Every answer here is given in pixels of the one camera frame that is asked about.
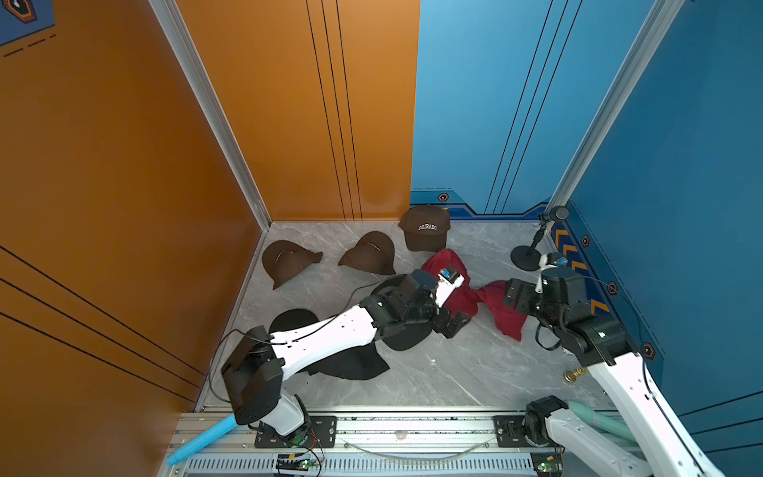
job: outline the aluminum frame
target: aluminum frame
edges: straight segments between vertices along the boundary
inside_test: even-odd
[[[329,459],[353,458],[359,451],[344,443],[351,443],[377,453],[453,454],[479,445],[469,456],[481,459],[499,459],[502,456],[522,456],[527,453],[555,453],[554,447],[500,448],[498,447],[493,423],[493,416],[501,414],[524,415],[524,411],[507,411],[502,408],[482,408],[474,411],[469,406],[403,408],[392,410],[389,406],[337,406],[335,408],[310,408],[310,416],[336,416],[336,446],[324,449]],[[606,415],[617,416],[614,411],[605,411]],[[230,412],[204,412],[183,414],[172,436],[167,455],[177,450],[200,433],[214,426]],[[608,440],[628,451],[638,451],[637,445],[603,434]],[[184,475],[193,459],[212,459],[225,456],[230,459],[240,456],[242,459],[271,459],[272,449],[254,447],[256,431],[239,426],[222,436],[210,446],[205,447],[192,458],[168,467],[163,462],[160,477]]]
[[[209,79],[207,70],[196,50],[191,34],[185,26],[175,0],[149,0],[151,8],[159,20],[164,34],[167,37],[175,57],[185,73],[185,78],[196,95],[196,99],[207,118],[217,142],[228,161],[230,170],[236,177],[241,192],[246,199],[262,233],[264,234],[272,223],[268,209],[259,193],[257,184],[254,182],[249,166],[243,157],[241,149],[230,127],[223,106],[217,93],[214,92],[212,81]]]
[[[612,81],[607,95],[604,96],[594,120],[556,186],[554,195],[546,206],[547,211],[557,205],[567,204],[683,4],[684,0],[655,1]]]
[[[259,256],[262,253],[262,248],[265,245],[265,235],[266,231],[263,231],[259,235],[259,240],[257,241],[257,247],[254,249],[254,254],[252,255],[252,259],[249,262],[249,268],[246,270],[246,275],[243,278],[243,282],[241,283],[241,288],[239,289],[238,296],[236,297],[236,301],[233,303],[233,309],[230,310],[230,316],[228,317],[228,322],[225,325],[225,329],[223,330],[223,334],[221,334],[221,337],[224,337],[226,334],[230,333],[230,331],[233,329],[233,324],[236,321],[236,316],[238,316],[239,308],[241,308],[241,302],[243,301],[243,296],[246,293],[247,287],[249,287],[249,282],[252,279],[252,273],[254,273],[254,267],[257,265],[257,261],[259,260]],[[212,361],[209,365],[209,372],[213,372],[215,369],[218,369],[220,366],[220,361],[222,360],[222,355],[220,354],[220,350],[217,349],[214,351],[214,356],[212,356]],[[204,377],[204,384],[201,386],[201,391],[198,394],[198,399],[196,400],[196,404],[194,404],[194,412],[202,412],[204,410],[204,401],[207,399],[207,397],[210,395],[209,392],[209,386],[210,386],[211,379],[207,379],[206,376]]]

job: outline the light blue tube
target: light blue tube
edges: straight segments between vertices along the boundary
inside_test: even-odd
[[[191,440],[191,442],[183,444],[180,449],[177,449],[171,456],[167,457],[167,465],[174,466],[176,463],[186,460],[213,443],[215,440],[220,439],[225,434],[231,432],[236,426],[238,426],[238,424],[236,424],[236,417],[231,414],[199,434],[195,439]]]
[[[620,436],[623,439],[629,440],[631,442],[636,442],[636,438],[633,436],[633,433],[624,422],[620,422],[609,416],[600,414],[580,402],[569,401],[567,405],[570,407],[570,410],[580,418],[581,421],[585,422],[589,426],[598,427],[599,429],[604,430],[610,434]]]

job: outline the orange wall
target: orange wall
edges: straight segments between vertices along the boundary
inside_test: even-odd
[[[3,474],[153,475],[260,230],[148,2],[54,7],[0,47]]]
[[[274,220],[408,209],[418,1],[178,3]]]

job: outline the blue wall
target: blue wall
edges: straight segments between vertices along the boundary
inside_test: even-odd
[[[547,201],[652,3],[423,0],[411,188],[478,214]]]
[[[763,454],[713,452],[763,443],[763,421],[708,431],[763,417],[761,18],[761,2],[685,2],[571,200],[727,475]]]
[[[32,7],[37,20],[24,23],[10,11],[7,11],[4,5],[0,5],[0,46],[32,33],[37,33],[55,24],[53,19],[53,0],[34,0]]]

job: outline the blue handle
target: blue handle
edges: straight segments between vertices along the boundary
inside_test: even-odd
[[[202,450],[213,443],[215,440],[220,439],[225,434],[231,432],[236,426],[238,426],[238,424],[236,424],[236,417],[231,414],[199,434],[195,439],[183,444],[180,449],[177,449],[171,456],[167,457],[167,465],[174,466],[176,463],[186,460],[199,450]]]

